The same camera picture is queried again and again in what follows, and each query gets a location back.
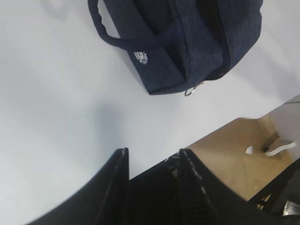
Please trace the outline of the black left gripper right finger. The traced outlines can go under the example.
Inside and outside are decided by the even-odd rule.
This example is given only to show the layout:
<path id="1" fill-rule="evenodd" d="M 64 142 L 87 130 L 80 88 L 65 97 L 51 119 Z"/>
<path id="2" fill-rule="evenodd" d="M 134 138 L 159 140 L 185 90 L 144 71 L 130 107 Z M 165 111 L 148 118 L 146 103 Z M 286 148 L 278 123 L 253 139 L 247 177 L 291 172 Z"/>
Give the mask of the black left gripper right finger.
<path id="1" fill-rule="evenodd" d="M 278 225 L 221 182 L 190 149 L 179 151 L 177 174 L 181 225 Z"/>

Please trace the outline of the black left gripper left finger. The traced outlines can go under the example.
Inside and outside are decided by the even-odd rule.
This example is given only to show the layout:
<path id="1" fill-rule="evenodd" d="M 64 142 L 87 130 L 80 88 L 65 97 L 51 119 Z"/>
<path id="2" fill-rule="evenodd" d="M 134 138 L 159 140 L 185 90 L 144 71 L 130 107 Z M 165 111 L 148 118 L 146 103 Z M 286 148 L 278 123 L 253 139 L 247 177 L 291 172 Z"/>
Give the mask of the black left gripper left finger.
<path id="1" fill-rule="evenodd" d="M 117 149 L 84 187 L 31 224 L 125 225 L 128 188 L 128 148 Z"/>

